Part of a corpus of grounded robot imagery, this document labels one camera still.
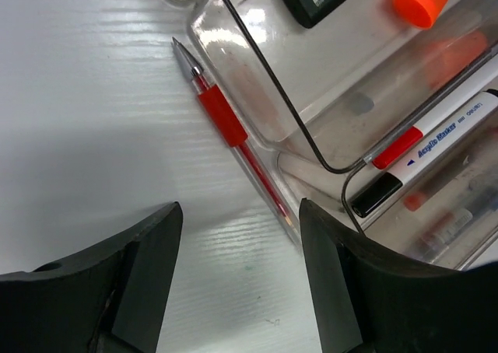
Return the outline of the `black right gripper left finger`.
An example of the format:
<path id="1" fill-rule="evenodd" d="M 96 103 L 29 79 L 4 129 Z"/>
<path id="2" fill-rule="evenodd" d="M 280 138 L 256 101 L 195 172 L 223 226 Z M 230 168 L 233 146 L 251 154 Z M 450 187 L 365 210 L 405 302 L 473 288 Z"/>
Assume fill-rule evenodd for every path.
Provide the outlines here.
<path id="1" fill-rule="evenodd" d="M 31 272 L 1 276 L 3 352 L 154 352 L 181 241 L 177 202 Z"/>

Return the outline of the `black cap white marker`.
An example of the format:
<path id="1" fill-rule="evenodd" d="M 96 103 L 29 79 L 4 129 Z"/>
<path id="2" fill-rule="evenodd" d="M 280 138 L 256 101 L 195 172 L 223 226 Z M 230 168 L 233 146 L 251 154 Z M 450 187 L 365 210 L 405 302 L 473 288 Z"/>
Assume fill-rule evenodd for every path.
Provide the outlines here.
<path id="1" fill-rule="evenodd" d="M 426 170 L 439 156 L 497 111 L 497 91 L 481 91 L 427 135 L 408 129 L 373 160 L 383 173 L 350 201 L 351 209 L 366 218 L 395 192 Z"/>

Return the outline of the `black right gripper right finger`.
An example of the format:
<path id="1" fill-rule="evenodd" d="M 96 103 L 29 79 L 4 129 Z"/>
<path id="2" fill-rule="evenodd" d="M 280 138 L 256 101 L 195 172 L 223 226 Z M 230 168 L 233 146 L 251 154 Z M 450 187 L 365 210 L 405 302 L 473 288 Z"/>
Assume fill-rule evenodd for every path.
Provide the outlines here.
<path id="1" fill-rule="evenodd" d="M 423 263 L 304 199 L 303 255 L 324 352 L 495 352 L 497 265 Z"/>

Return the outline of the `red gel pen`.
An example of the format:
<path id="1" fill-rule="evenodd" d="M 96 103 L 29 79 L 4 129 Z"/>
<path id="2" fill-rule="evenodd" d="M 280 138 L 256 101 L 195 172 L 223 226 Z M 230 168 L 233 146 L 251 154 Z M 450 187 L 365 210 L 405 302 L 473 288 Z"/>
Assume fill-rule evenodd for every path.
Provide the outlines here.
<path id="1" fill-rule="evenodd" d="M 433 223 L 407 250 L 412 257 L 437 257 L 465 229 L 484 216 L 497 210 L 497 189 L 486 187 L 460 200 Z"/>

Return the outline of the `orange cap black highlighter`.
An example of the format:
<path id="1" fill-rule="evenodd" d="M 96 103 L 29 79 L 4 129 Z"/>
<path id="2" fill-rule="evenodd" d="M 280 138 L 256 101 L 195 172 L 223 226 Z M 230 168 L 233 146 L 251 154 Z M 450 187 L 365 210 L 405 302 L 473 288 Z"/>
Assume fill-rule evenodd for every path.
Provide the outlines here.
<path id="1" fill-rule="evenodd" d="M 448 0 L 393 0 L 398 16 L 412 26 L 427 30 L 433 26 Z"/>

